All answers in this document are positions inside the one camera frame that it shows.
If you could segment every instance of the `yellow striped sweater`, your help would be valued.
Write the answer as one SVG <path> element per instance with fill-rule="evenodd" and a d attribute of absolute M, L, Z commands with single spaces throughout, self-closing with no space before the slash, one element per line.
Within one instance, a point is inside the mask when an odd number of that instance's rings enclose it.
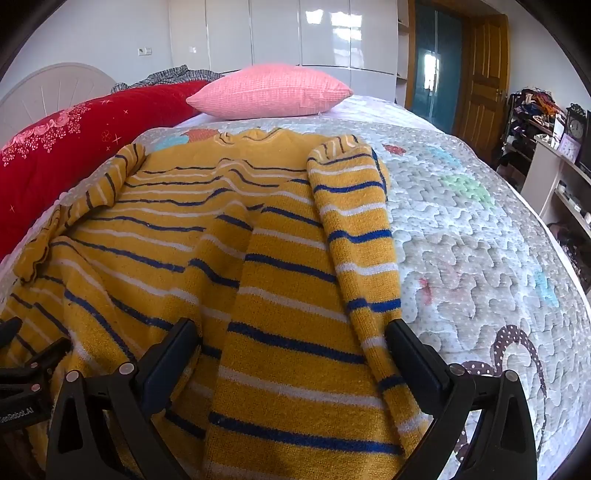
<path fill-rule="evenodd" d="M 57 395 L 65 372 L 112 372 L 188 317 L 201 353 L 153 421 L 192 477 L 390 479 L 424 423 L 385 349 L 401 317 L 387 191 L 354 135 L 129 145 L 25 248 L 0 364 L 69 336 Z M 30 434 L 43 465 L 47 425 Z"/>

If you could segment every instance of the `pink pillow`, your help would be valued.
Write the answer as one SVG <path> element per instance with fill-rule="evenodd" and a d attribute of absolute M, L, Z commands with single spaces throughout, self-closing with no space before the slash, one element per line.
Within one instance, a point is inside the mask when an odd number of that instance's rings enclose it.
<path fill-rule="evenodd" d="M 326 112 L 353 94 L 318 70 L 282 64 L 254 65 L 206 85 L 187 103 L 208 115 L 242 120 Z"/>

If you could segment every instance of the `quilted bedspread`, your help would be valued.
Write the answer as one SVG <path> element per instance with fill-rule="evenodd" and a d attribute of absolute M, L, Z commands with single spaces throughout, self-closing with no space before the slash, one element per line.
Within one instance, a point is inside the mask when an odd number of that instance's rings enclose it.
<path fill-rule="evenodd" d="M 327 136 L 351 132 L 383 159 L 404 320 L 447 363 L 484 375 L 508 368 L 519 373 L 534 425 L 538 477 L 549 478 L 591 418 L 585 401 L 591 394 L 591 327 L 589 305 L 536 217 L 465 143 L 433 131 L 259 119 L 154 129 L 137 141 L 151 152 L 218 131 L 274 127 Z M 95 176 L 102 173 L 100 168 Z M 62 203 L 72 203 L 91 181 Z M 13 279 L 0 278 L 0 300 Z M 442 479 L 453 476 L 477 419 L 470 416 Z"/>

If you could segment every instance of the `white bed sheet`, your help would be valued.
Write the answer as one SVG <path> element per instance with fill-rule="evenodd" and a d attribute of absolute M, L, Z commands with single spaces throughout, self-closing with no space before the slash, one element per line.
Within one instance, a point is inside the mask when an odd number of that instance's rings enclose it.
<path fill-rule="evenodd" d="M 379 124 L 395 125 L 396 127 L 418 128 L 441 132 L 427 120 L 409 112 L 400 105 L 387 102 L 376 97 L 353 95 L 328 112 L 310 115 L 314 118 L 337 118 L 340 120 L 353 120 L 356 122 L 373 122 Z M 223 119 L 201 113 L 189 120 L 178 124 L 177 127 L 191 128 L 211 122 L 223 122 Z"/>

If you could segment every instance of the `blue patch on quilt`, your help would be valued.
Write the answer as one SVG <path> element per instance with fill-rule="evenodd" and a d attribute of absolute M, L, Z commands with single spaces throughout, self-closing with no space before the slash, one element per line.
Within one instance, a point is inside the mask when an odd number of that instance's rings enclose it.
<path fill-rule="evenodd" d="M 534 273 L 535 292 L 538 294 L 546 304 L 550 304 L 558 308 L 558 299 L 554 293 L 552 285 L 548 282 L 544 272 L 538 271 Z"/>
<path fill-rule="evenodd" d="M 462 166 L 461 162 L 456 157 L 450 155 L 449 153 L 447 153 L 444 149 L 442 149 L 440 147 L 434 147 L 432 145 L 429 145 L 427 147 L 427 149 L 429 150 L 429 152 L 432 153 L 432 155 L 434 157 L 438 157 L 438 158 L 441 158 L 442 160 L 445 160 L 447 163 L 449 163 L 453 167 L 460 168 Z"/>
<path fill-rule="evenodd" d="M 154 147 L 154 151 L 164 150 L 165 148 L 169 147 L 176 147 L 177 145 L 184 145 L 185 143 L 189 143 L 189 138 L 185 135 L 181 135 L 180 137 L 168 137 L 158 142 Z"/>

